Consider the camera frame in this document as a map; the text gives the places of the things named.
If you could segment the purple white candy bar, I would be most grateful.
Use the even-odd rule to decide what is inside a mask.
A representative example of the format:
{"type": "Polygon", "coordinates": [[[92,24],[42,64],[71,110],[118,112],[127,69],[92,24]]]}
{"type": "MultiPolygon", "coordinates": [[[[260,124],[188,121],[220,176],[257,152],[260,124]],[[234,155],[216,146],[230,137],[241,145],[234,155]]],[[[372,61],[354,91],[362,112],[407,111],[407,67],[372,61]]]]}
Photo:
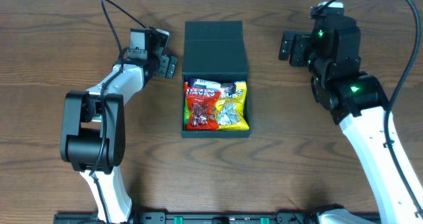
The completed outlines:
{"type": "Polygon", "coordinates": [[[208,89],[213,91],[220,91],[222,93],[234,94],[236,92],[235,83],[218,83],[205,79],[190,77],[188,79],[188,86],[197,89],[208,89]]]}

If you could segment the dark green gift box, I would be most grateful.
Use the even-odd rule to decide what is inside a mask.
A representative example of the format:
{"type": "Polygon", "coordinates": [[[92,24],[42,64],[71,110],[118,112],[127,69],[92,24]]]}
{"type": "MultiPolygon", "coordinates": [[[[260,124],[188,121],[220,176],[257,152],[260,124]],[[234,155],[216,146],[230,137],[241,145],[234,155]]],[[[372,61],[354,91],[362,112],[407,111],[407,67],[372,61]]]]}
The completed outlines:
{"type": "Polygon", "coordinates": [[[191,77],[219,83],[249,80],[242,21],[185,22],[182,82],[191,77]]]}

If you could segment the red candy bag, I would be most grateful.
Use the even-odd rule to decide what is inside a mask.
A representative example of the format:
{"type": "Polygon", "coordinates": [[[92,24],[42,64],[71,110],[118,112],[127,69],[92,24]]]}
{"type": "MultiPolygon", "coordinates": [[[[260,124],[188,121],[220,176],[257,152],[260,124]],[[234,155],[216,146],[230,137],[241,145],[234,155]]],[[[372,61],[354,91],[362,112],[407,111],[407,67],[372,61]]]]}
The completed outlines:
{"type": "Polygon", "coordinates": [[[221,96],[220,91],[197,89],[184,84],[185,99],[190,112],[186,130],[216,130],[216,103],[221,96]]]}

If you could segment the yellow candy bag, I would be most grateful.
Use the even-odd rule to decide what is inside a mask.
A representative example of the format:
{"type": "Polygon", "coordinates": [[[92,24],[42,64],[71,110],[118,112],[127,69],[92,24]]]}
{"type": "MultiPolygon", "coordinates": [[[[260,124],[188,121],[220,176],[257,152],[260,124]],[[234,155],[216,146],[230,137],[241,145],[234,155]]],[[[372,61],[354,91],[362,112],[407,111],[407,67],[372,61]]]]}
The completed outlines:
{"type": "Polygon", "coordinates": [[[235,92],[222,92],[218,99],[215,119],[218,130],[245,131],[249,130],[249,125],[244,117],[244,108],[247,97],[246,81],[234,82],[235,92]]]}

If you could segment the Haribo gummy candy bag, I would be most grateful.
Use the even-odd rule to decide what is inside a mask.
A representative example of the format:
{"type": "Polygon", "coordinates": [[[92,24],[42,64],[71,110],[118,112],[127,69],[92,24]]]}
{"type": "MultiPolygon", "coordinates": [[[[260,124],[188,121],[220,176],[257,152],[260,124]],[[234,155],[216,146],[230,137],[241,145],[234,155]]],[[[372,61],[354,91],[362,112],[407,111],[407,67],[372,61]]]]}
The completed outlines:
{"type": "Polygon", "coordinates": [[[187,100],[184,99],[184,118],[183,118],[183,122],[184,122],[184,127],[186,128],[186,125],[189,122],[189,117],[190,117],[190,112],[189,112],[189,108],[188,108],[188,103],[187,100]]]}

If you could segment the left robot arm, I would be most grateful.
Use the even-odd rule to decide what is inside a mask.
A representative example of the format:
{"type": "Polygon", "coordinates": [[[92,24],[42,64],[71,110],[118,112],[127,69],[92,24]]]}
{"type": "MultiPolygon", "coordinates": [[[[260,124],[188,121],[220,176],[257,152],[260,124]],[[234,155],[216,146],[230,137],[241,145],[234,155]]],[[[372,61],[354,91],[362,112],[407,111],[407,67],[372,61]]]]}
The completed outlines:
{"type": "Polygon", "coordinates": [[[120,49],[111,72],[97,85],[65,96],[60,156],[88,183],[97,223],[130,219],[132,200],[120,168],[126,148],[124,107],[152,77],[173,77],[178,60],[165,53],[168,42],[165,30],[131,29],[130,44],[120,49]]]}

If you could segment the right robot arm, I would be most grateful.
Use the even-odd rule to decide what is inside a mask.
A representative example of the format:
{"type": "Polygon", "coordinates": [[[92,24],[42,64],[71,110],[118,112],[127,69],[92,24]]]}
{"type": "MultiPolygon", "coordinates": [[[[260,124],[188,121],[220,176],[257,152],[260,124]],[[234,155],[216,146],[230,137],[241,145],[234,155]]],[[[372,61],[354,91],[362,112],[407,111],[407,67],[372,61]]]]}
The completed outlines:
{"type": "Polygon", "coordinates": [[[284,32],[279,59],[312,74],[314,99],[354,148],[381,222],[421,223],[422,185],[399,141],[380,82],[360,70],[359,47],[354,19],[317,17],[311,32],[284,32]]]}

